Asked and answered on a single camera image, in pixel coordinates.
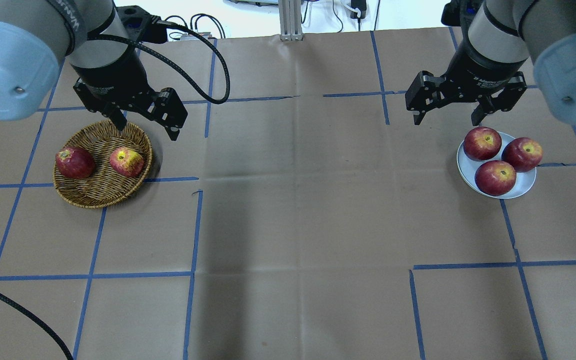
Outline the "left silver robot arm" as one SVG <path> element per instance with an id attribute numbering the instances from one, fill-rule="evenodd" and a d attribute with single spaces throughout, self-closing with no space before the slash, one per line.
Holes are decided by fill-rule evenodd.
<path id="1" fill-rule="evenodd" d="M 141 42 L 162 44 L 167 23 L 112 0 L 0 0 L 0 121 L 36 112 L 66 60 L 86 109 L 119 131 L 125 111 L 158 123 L 176 141 L 188 112 L 173 88 L 152 89 L 137 56 Z"/>

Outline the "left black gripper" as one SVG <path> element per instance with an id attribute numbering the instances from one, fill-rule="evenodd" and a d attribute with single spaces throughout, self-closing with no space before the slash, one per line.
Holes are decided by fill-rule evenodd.
<path id="1" fill-rule="evenodd" d="M 171 141 L 177 141 L 188 111 L 176 91 L 154 91 L 136 54 L 123 54 L 98 68 L 73 65 L 78 80 L 75 94 L 90 112 L 99 112 L 123 132 L 128 121 L 123 111 L 141 114 L 161 125 Z"/>

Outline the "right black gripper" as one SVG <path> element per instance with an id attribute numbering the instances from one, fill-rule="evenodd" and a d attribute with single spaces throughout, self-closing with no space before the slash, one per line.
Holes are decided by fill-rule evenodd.
<path id="1" fill-rule="evenodd" d="M 470 47 L 460 47 L 442 75 L 419 71 L 406 91 L 406 109 L 413 123 L 422 123 L 427 112 L 453 103 L 475 103 L 471 124 L 479 126 L 486 116 L 509 112 L 528 85 L 520 71 L 525 60 L 504 63 L 488 59 Z"/>

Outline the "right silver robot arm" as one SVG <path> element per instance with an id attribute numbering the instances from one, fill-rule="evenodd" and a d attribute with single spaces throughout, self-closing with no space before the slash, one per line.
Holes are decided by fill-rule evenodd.
<path id="1" fill-rule="evenodd" d="M 576 0 L 451 0 L 441 22 L 462 41 L 446 72 L 420 71 L 405 93 L 415 125 L 453 103 L 477 103 L 471 123 L 514 108 L 528 88 L 530 60 L 551 114 L 576 126 Z"/>

